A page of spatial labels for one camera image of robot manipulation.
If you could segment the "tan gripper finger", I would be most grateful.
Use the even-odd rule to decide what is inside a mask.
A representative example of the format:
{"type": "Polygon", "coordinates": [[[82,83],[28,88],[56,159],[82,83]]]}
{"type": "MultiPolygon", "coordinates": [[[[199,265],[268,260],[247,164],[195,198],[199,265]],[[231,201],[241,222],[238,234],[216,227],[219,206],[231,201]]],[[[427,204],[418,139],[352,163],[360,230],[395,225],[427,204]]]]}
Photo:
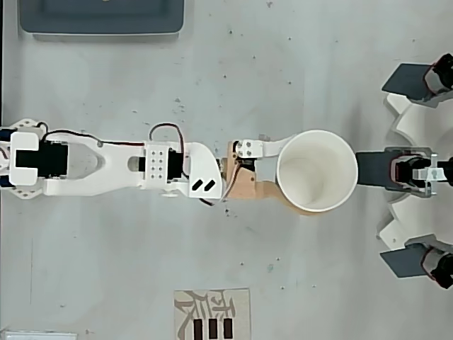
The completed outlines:
{"type": "Polygon", "coordinates": [[[260,182],[260,192],[262,198],[274,198],[278,200],[283,205],[287,206],[288,208],[292,209],[299,215],[318,215],[318,212],[310,212],[308,210],[304,210],[298,208],[296,205],[291,203],[284,195],[280,187],[271,181],[262,181],[260,182]]]}

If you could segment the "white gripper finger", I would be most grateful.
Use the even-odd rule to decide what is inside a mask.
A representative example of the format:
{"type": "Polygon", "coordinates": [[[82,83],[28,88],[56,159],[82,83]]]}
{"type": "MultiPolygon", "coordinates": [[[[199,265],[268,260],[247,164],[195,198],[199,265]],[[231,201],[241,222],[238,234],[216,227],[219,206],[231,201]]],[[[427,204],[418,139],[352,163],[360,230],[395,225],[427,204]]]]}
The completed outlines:
{"type": "Polygon", "coordinates": [[[240,158],[268,158],[280,154],[284,146],[293,140],[296,135],[290,135],[281,140],[239,140],[237,142],[237,155],[240,158]]]}

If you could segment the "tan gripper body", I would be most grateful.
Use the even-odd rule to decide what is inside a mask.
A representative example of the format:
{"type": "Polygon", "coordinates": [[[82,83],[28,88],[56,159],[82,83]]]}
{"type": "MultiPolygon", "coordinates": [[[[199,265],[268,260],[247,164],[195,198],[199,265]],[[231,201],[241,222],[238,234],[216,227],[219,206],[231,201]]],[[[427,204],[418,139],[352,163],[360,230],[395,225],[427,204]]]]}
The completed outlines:
{"type": "Polygon", "coordinates": [[[231,141],[227,146],[227,153],[221,160],[221,175],[226,181],[229,199],[258,199],[256,159],[242,158],[236,151],[238,141],[231,141]]]}

